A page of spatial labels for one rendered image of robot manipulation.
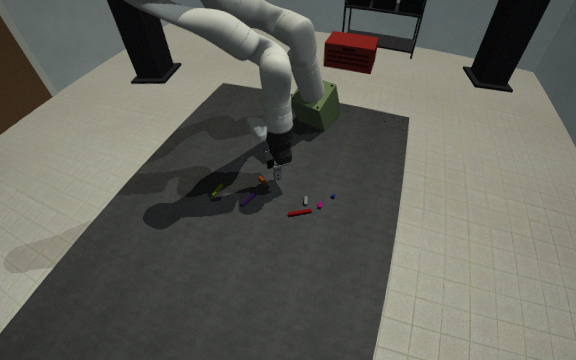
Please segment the red rod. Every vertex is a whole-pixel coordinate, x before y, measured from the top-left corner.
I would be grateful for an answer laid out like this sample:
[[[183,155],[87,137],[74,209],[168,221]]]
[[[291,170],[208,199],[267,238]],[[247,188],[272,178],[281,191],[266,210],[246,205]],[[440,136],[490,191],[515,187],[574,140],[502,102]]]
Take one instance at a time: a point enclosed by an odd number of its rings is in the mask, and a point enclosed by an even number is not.
[[[288,212],[288,216],[289,216],[289,217],[292,217],[292,216],[309,214],[309,213],[312,213],[311,208],[310,208],[310,209],[305,209],[305,210],[294,211],[294,212]]]

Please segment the purple rod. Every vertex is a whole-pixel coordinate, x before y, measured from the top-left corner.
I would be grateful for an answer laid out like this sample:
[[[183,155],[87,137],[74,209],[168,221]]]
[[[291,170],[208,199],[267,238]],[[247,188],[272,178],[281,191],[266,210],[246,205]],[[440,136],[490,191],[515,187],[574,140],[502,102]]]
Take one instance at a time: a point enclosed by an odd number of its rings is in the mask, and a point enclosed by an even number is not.
[[[257,196],[257,193],[253,192],[248,198],[246,198],[242,203],[241,206],[245,206],[247,203],[249,203],[255,196]]]

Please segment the lime green rod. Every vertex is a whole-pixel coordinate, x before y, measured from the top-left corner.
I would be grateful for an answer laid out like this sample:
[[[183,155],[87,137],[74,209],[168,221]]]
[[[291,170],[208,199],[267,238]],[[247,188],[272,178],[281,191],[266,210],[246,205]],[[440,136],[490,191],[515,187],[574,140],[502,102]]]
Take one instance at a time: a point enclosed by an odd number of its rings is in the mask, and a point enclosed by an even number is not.
[[[217,193],[223,188],[223,184],[220,184],[211,194],[213,197],[217,195]]]

